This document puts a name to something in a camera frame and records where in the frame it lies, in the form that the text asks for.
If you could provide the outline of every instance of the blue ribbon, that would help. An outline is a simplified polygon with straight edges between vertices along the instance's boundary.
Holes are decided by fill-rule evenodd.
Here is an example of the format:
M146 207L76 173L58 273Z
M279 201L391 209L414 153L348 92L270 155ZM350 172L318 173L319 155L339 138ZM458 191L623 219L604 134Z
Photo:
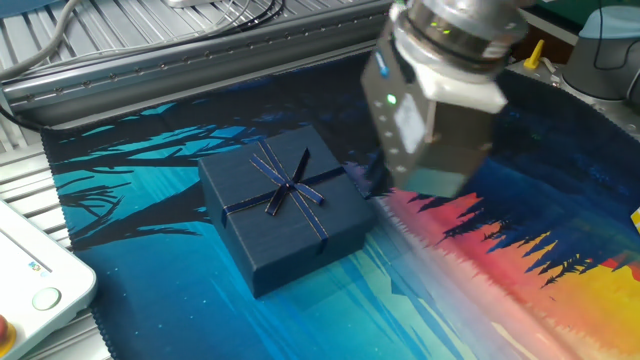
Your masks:
M302 180L304 171L307 167L307 164L309 163L309 159L311 158L311 153L307 148L304 150L302 158L300 159L298 167L293 173L293 176L289 177L269 144L267 144L263 139L260 139L258 140L258 145L260 145L262 152L264 152L271 166L267 165L267 163L262 161L255 154L253 154L253 156L251 157L251 163L263 174L265 174L271 181L273 181L278 186L278 188L276 190L269 191L267 193L241 201L237 204L225 206L222 209L222 224L226 227L227 218L229 217L229 215L238 211L246 210L267 201L269 202L269 205L267 205L265 212L271 216L275 216L286 196L291 195L293 201L296 203L300 211L302 211L305 218L320 238L322 244L320 246L319 252L322 252L327 245L329 234L327 234L327 231L324 229L324 227L322 227L322 224L320 224L320 220L318 220L313 211L311 211L311 208L302 196L304 195L314 203L322 205L322 203L324 202L324 197L313 190L310 186L344 174L344 168L340 166L338 168Z

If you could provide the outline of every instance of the black cable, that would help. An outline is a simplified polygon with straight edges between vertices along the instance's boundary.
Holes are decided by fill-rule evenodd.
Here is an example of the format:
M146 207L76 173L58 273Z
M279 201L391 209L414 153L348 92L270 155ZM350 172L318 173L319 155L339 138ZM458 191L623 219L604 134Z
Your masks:
M40 125L40 124L36 124L36 123L32 123L30 121L24 121L21 120L19 118L16 118L15 116L11 115L7 110L5 110L2 105L0 105L0 114L2 114L2 116L4 116L7 120L11 121L12 123L21 126L25 129L29 129L32 131L35 131L37 133L40 132L40 130L42 130L42 128L44 126Z
M230 29L228 31L224 31L224 32L220 33L219 36L220 37L226 36L226 35L229 35L229 32L238 31L238 30L240 32L246 31L246 30L252 29L252 28L254 28L254 27L258 26L258 25L263 24L268 20L271 20L272 18L274 18L275 16L280 14L282 9L284 8L284 1L285 0L281 1L280 6L278 7L277 10L275 10L272 13L269 14L269 11L272 10L274 8L275 4L276 4L276 0L271 0L271 3L269 4L269 6L265 9L265 11L263 13L261 13L261 14L259 14L257 16L254 16L253 19L241 24L240 26L236 26L233 29ZM40 133L40 131L44 128L43 125L40 125L38 123L35 123L35 122L32 122L32 121L28 121L28 120L24 120L24 119L20 119L18 117L15 117L15 116L11 115L7 110L5 110L2 107L2 105L0 105L0 114L2 116L4 116L7 120L11 121L12 123L14 123L14 124L16 124L16 125L18 125L20 127L23 127L25 129L29 129L29 130L35 131L37 133Z
M598 37L598 46L596 47L596 54L593 57L593 67L598 70L608 70L608 69L601 69L598 66L598 57L600 56L600 46L602 45L604 15L602 15L602 0L596 0L596 2L598 3L598 8L600 9L600 36Z

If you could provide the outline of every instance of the metal grating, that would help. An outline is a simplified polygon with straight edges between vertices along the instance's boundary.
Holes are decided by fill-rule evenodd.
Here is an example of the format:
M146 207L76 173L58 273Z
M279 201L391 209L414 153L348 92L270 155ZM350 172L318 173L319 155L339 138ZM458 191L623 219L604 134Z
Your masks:
M224 25L236 19L246 6L245 1L251 3L236 25L274 10L270 8L270 0L221 0L184 9L172 8L161 0L85 0L74 10L58 52L42 65L195 37L216 24ZM286 3L279 20L334 10L351 3L352 0L293 0ZM11 67L47 44L64 4L58 2L0 19L0 65Z

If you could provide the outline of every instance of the cable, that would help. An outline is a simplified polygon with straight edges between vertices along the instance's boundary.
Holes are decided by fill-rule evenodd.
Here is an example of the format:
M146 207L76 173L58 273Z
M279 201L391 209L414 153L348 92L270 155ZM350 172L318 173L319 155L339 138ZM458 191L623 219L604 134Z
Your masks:
M236 15L235 18L230 20L229 23L225 24L223 27L219 27L220 23L222 23L222 21L227 18L227 15L229 15L229 12L231 10L231 5L235 2L236 0L231 0L229 2L229 6L227 6L227 9L225 10L225 12L222 14L220 19L218 19L218 21L215 24L213 24L213 26L207 27L198 32L176 36L169 40L165 40L161 43L138 45L138 46L132 46L128 48L98 50L98 51L77 56L69 60L59 61L49 65L40 66L31 71L27 71L24 75L32 75L36 72L41 73L42 71L46 71L49 69L54 69L54 68L58 68L66 65L78 64L78 63L92 61L92 60L105 60L105 59L111 59L117 56L125 56L125 55L138 54L138 53L148 52L153 50L159 50L170 45L180 45L189 41L196 40L201 37L211 37L211 36L220 35L225 31L229 30L230 28L232 28L234 26L234 23L238 21L238 19L240 19L240 17L242 17L246 13L247 9L249 8L249 5L251 4L251 0L247 0L242 10Z
M42 128L44 126L40 125L40 124L36 124L36 123L32 123L30 121L23 121L21 119L18 119L16 117L14 117L13 115L11 115L7 110L5 110L2 105L0 105L0 114L2 114L2 116L4 116L7 120L11 121L12 123L21 126L25 129L29 129L32 131L35 131L37 133L40 132L40 130L42 130Z
M60 21L58 22L58 25L56 25L56 29L53 32L53 37L51 38L51 41L49 41L47 46L42 48L42 50L38 51L37 54L33 55L27 60L19 62L6 70L0 71L0 81L13 79L14 77L20 76L22 73L40 64L43 60L53 54L58 49L58 45L60 45L60 43L64 39L64 30L66 29L69 20L71 20L71 13L73 12L73 9L75 9L76 5L80 3L80 1L82 0L70 0L67 5L64 6L64 8L62 9L62 13L60 14Z
M607 69L601 69L598 66L598 57L600 56L600 46L602 45L602 34L603 34L603 27L604 27L604 15L602 15L602 0L596 0L597 2L597 6L600 9L600 36L598 37L598 45L596 46L596 54L593 57L593 67L598 69L598 70L607 70Z
M4 71L0 71L0 81L3 80L7 80L7 79L12 79L15 78L17 76L20 76L21 74L25 73L26 71L28 71L29 69L31 69L32 67L38 65L39 63L41 63L44 59L46 59L47 57L49 57L54 51L57 50L58 46L60 45L60 43L62 42L62 40L64 39L64 30L69 22L69 20L71 19L71 13L73 11L73 9L80 3L80 1L82 0L70 0L67 5L65 5L64 9L62 10L61 13L61 20L58 22L58 25L56 26L56 29L54 31L54 35L51 38L51 41L49 42L49 44L47 44L46 47L44 47L42 50L40 50L36 55L32 56L31 58L20 62L16 65L14 65L13 67L6 69ZM235 18L233 18L232 20L229 21L228 24L224 25L221 28L218 28L218 26L220 25L220 23L226 19L227 15L229 14L229 11L231 9L231 5L236 2L236 0L231 0L229 2L229 6L227 6L227 9L225 10L225 12L221 15L220 19L218 19L218 21L213 25L213 30L206 30L204 31L204 33L199 32L196 33L197 37L200 36L214 36L214 35L218 35L218 34L222 34L224 32L226 32L227 30L229 30L230 28L232 28L234 26L234 23L236 21L238 21L246 12L247 9L249 8L249 4L251 4L251 0L247 0L246 3L244 4L244 7L240 10L240 12L236 15ZM104 59L104 58L110 58L113 56L120 56L120 55L128 55L128 54L132 54L132 53L139 53L139 52L144 52L144 51L150 51L150 50L155 50L155 49L159 49L159 48L163 48L167 45L174 45L174 44L180 44L182 42L187 42L192 40L193 34L191 34L191 36L187 39L181 39L181 40L176 40L179 38L174 38L172 39L172 41L168 41L165 43L161 43L161 44L151 44L151 45L143 45L143 46L138 46L138 47L134 47L134 48L128 48L128 49L120 49L120 52L117 52L118 49L112 50L115 51L112 54L109 54L107 56L100 56L100 59ZM81 61L89 61L87 60L88 55L104 55L104 52L96 52L96 53L90 53L90 54L85 54L84 56L80 56L80 57L76 57L75 59L72 59L75 61L81 60ZM55 65L61 66L61 65L68 65L70 62L62 62L61 63L56 63ZM35 132L40 132L44 126L31 122L31 121L26 121L20 118L17 118L13 115L11 115L7 110L5 110L2 106L0 106L0 114L2 116L4 116L7 120L11 121L12 123L21 126L23 128L35 131Z

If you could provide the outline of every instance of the blue gift box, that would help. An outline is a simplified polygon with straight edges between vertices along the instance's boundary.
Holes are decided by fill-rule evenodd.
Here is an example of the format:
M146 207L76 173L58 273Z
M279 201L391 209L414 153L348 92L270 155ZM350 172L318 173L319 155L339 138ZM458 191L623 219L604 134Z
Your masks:
M212 223L254 297L350 255L375 224L313 127L200 160Z

